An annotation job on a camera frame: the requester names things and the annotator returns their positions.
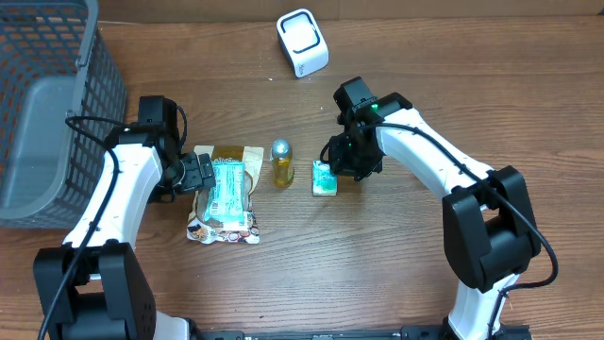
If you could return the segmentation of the teal Kleenex tissue pack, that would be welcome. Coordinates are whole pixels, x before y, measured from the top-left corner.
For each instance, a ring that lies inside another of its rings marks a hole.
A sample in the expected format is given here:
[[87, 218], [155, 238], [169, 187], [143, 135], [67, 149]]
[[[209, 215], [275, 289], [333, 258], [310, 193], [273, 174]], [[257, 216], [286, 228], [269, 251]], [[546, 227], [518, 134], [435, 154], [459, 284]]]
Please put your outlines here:
[[336, 196], [338, 177], [333, 175], [327, 163], [316, 160], [312, 163], [312, 194], [314, 196]]

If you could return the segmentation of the mint green wet wipes pack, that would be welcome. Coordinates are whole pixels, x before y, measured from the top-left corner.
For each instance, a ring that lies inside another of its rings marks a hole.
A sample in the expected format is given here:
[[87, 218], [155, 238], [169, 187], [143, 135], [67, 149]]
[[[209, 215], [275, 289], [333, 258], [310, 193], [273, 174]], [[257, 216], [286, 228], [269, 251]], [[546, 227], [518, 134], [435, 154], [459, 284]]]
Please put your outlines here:
[[217, 161], [212, 164], [215, 186], [210, 189], [204, 220], [227, 225], [233, 230], [245, 220], [244, 163]]

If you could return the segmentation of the yellow oil bottle silver cap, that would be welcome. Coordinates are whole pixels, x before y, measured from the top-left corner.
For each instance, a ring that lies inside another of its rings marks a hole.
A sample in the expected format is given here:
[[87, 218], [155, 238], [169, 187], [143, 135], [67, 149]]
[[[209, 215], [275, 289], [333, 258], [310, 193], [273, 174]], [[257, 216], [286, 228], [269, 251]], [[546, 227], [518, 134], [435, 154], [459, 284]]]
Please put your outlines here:
[[270, 161], [273, 167], [273, 181], [277, 187], [288, 187], [294, 180], [293, 149], [284, 139], [273, 141]]

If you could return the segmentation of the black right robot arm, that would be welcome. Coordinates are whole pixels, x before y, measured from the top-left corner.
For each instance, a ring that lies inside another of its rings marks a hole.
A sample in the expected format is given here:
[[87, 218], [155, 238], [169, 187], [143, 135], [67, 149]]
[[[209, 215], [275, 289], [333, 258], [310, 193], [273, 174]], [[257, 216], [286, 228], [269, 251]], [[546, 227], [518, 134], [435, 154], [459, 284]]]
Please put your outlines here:
[[378, 98], [341, 88], [334, 101], [344, 132], [321, 153], [334, 174], [361, 180], [390, 156], [442, 203], [445, 256], [459, 279], [455, 304], [442, 324], [404, 326], [401, 338], [529, 339], [529, 327], [500, 321], [508, 293], [542, 246], [524, 178], [460, 152], [399, 93]]

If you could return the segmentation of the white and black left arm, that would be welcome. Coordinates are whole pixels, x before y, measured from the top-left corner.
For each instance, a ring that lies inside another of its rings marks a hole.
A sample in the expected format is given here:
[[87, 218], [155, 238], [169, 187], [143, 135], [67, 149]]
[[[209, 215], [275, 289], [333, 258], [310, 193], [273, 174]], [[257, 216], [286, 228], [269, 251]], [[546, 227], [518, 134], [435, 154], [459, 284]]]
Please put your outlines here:
[[214, 186], [209, 155], [180, 155], [164, 124], [117, 124], [100, 144], [103, 171], [84, 214], [33, 264], [39, 338], [200, 338], [192, 320], [158, 311], [134, 248], [149, 203]]

